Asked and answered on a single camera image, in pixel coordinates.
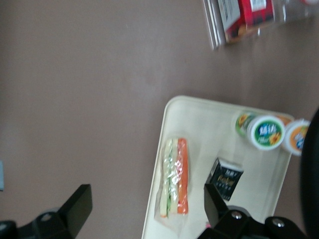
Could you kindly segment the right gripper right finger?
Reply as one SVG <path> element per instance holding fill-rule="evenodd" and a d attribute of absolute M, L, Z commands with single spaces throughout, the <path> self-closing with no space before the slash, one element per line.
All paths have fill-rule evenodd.
<path fill-rule="evenodd" d="M 213 184 L 204 186 L 204 209 L 210 224 L 200 239 L 306 239 L 291 220 L 268 217 L 254 220 L 238 207 L 229 208 Z"/>

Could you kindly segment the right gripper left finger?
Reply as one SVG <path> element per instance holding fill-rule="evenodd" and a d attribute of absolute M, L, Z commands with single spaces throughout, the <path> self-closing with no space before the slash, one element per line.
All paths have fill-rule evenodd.
<path fill-rule="evenodd" d="M 82 184 L 55 212 L 45 212 L 30 223 L 17 227 L 15 221 L 0 223 L 2 239 L 74 239 L 92 212 L 90 184 Z"/>

